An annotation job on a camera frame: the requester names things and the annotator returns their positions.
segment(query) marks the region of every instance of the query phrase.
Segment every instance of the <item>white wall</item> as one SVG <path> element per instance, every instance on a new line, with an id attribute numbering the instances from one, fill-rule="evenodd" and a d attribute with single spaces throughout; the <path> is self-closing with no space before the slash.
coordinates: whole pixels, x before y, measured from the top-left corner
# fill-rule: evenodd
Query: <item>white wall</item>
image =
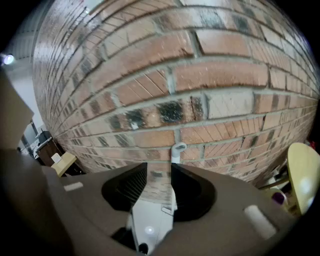
<path id="1" fill-rule="evenodd" d="M 6 74 L 16 92 L 27 104 L 27 106 L 32 110 L 32 120 L 35 127 L 39 131 L 39 127 L 43 126 L 44 122 L 40 116 L 35 98 L 31 64 L 28 62 L 23 64 L 19 63 L 19 67 L 14 68 L 13 70 L 6 70 Z"/>

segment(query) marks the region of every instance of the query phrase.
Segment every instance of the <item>white plastic hook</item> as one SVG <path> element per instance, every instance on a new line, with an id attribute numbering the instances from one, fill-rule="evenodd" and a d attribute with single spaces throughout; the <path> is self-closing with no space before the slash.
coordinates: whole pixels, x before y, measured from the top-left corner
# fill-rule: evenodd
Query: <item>white plastic hook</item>
<path id="1" fill-rule="evenodd" d="M 180 153 L 187 148 L 187 144 L 179 142 L 171 147 L 171 163 L 180 164 Z"/>

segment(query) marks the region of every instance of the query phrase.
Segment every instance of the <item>small white box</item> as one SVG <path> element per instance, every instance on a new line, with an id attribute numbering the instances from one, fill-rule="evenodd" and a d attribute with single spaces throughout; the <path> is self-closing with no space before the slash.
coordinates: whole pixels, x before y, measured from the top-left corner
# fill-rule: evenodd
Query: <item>small white box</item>
<path id="1" fill-rule="evenodd" d="M 58 153 L 55 153 L 53 156 L 51 156 L 51 159 L 57 164 L 62 158 Z"/>

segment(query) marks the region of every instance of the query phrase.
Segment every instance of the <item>brick wall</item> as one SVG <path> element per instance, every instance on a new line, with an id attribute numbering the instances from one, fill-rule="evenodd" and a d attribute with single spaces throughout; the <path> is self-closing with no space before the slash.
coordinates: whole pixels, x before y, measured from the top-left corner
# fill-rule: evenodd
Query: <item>brick wall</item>
<path id="1" fill-rule="evenodd" d="M 34 90 L 55 140 L 86 172 L 184 164 L 250 181 L 303 141 L 319 98 L 308 43 L 258 0 L 56 0 Z"/>

